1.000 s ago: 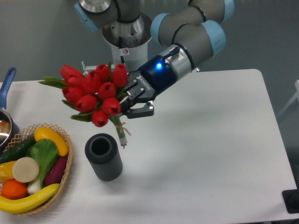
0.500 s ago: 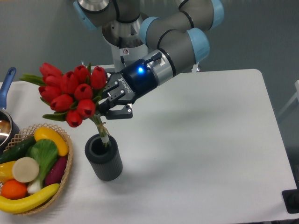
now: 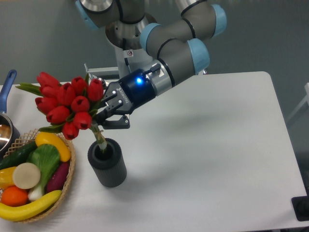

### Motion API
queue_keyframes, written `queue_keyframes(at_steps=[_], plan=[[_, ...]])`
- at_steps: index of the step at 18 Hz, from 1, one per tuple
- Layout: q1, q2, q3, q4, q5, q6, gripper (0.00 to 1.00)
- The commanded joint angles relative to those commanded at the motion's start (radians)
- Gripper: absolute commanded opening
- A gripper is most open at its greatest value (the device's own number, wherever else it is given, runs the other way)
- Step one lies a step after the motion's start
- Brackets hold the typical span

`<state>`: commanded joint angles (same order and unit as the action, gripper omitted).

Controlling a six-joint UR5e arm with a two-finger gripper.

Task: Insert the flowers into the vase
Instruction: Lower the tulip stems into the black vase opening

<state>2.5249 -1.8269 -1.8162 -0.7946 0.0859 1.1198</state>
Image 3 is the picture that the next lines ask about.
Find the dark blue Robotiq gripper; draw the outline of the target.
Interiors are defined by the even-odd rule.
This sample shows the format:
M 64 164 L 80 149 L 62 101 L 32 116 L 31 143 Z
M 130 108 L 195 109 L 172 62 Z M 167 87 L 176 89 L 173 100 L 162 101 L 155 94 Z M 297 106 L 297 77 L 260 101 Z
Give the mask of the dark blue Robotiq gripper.
M 94 120 L 105 130 L 130 128 L 130 114 L 138 107 L 154 99 L 155 89 L 146 77 L 150 70 L 137 69 L 118 81 L 108 83 L 97 77 L 105 90 L 100 107 L 103 111 L 96 113 Z M 120 116 L 118 120 L 109 120 L 112 116 Z

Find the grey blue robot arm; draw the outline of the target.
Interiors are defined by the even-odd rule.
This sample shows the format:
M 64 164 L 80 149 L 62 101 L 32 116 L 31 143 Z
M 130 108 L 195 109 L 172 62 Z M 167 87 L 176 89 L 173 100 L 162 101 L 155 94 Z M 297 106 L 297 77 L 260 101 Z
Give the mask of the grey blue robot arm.
M 104 129 L 127 129 L 129 115 L 156 96 L 205 70 L 210 56 L 206 39 L 227 25 L 219 5 L 205 0 L 178 0 L 180 20 L 162 26 L 145 12 L 142 0 L 78 0 L 91 29 L 105 28 L 117 66 L 89 69 L 105 93 L 95 122 Z

